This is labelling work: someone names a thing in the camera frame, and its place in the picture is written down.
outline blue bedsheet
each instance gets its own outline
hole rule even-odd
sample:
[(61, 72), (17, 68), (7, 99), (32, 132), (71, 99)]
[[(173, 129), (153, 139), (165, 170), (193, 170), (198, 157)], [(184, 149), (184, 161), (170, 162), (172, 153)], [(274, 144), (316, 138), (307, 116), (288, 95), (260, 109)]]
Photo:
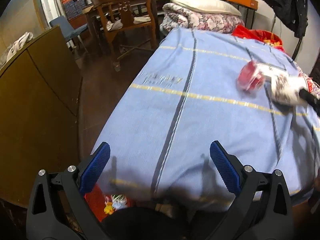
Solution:
[(280, 169), (302, 199), (319, 167), (319, 121), (311, 107), (271, 103), (237, 90), (255, 58), (298, 75), (292, 59), (270, 46), (228, 34), (177, 28), (161, 43), (104, 126), (111, 158), (98, 184), (136, 200), (175, 196), (192, 209), (226, 210), (234, 199), (210, 159), (219, 140), (243, 165)]

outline wooden chair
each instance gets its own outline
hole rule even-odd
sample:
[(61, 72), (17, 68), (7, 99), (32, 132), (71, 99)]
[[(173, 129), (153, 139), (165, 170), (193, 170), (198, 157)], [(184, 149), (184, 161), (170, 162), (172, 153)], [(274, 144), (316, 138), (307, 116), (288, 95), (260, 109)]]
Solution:
[[(91, 0), (92, 3), (94, 4), (94, 7), (98, 10), (101, 23), (103, 26), (104, 34), (106, 36), (107, 42), (110, 46), (111, 49), (111, 54), (113, 58), (113, 65), (117, 71), (120, 70), (120, 63), (119, 61), (128, 55), (131, 51), (134, 49), (143, 49), (143, 50), (150, 50), (150, 49), (144, 49), (141, 48), (141, 46), (147, 42), (150, 41), (152, 51), (155, 50), (158, 46), (157, 39), (156, 39), (156, 23), (155, 19), (152, 14), (151, 10), (151, 0)], [(142, 5), (145, 4), (147, 7), (147, 13), (148, 16), (150, 17), (150, 21), (143, 22), (143, 23), (135, 23), (134, 22), (134, 16), (132, 15), (131, 7), (136, 6), (136, 5)], [(115, 21), (115, 16), (114, 13), (115, 11), (119, 12), (120, 15), (120, 21), (122, 24), (122, 27), (120, 29), (115, 29), (112, 30), (112, 28), (108, 31), (107, 29), (107, 23), (108, 20), (105, 16), (106, 13), (111, 18), (111, 22), (114, 24)], [(141, 42), (137, 46), (125, 46), (121, 45), (127, 50), (125, 53), (123, 53), (121, 56), (117, 57), (114, 47), (113, 47), (113, 40), (115, 39), (116, 35), (119, 32), (124, 32), (126, 30), (134, 29), (134, 28), (141, 28), (141, 27), (147, 27), (149, 30), (149, 35), (150, 38), (147, 39), (146, 41)]]

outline floral quilt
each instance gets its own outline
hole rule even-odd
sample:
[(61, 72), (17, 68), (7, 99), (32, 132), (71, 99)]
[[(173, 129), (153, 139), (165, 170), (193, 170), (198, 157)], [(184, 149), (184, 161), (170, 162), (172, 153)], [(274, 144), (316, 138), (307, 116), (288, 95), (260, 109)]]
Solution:
[(232, 33), (237, 25), (244, 25), (243, 20), (235, 15), (198, 13), (174, 3), (166, 3), (163, 10), (165, 15), (160, 29), (165, 34), (177, 26)]

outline orange box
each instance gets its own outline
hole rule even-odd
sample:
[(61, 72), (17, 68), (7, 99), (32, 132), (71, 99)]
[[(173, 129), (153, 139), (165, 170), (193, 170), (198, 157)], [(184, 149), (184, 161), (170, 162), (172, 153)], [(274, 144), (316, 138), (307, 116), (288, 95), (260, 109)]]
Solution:
[(256, 1), (256, 0), (227, 0), (227, 1), (235, 2), (240, 5), (244, 5), (244, 6), (250, 7), (255, 10), (258, 9), (258, 1)]

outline blue chair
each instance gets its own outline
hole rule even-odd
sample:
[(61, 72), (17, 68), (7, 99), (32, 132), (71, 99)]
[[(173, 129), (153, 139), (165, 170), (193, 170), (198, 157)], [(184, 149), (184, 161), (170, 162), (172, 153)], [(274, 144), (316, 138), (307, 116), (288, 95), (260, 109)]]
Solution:
[(81, 44), (84, 47), (84, 49), (86, 50), (86, 52), (89, 53), (87, 48), (83, 44), (81, 37), (80, 37), (80, 34), (88, 29), (87, 24), (82, 25), (81, 27), (79, 27), (77, 29), (74, 29), (71, 26), (70, 22), (68, 22), (68, 20), (64, 16), (59, 16), (58, 18), (53, 19), (52, 21), (50, 21), (49, 24), (51, 27), (56, 26), (56, 25), (60, 26), (62, 35), (63, 35), (66, 42), (72, 40), (75, 37), (78, 37), (79, 41), (81, 42)]

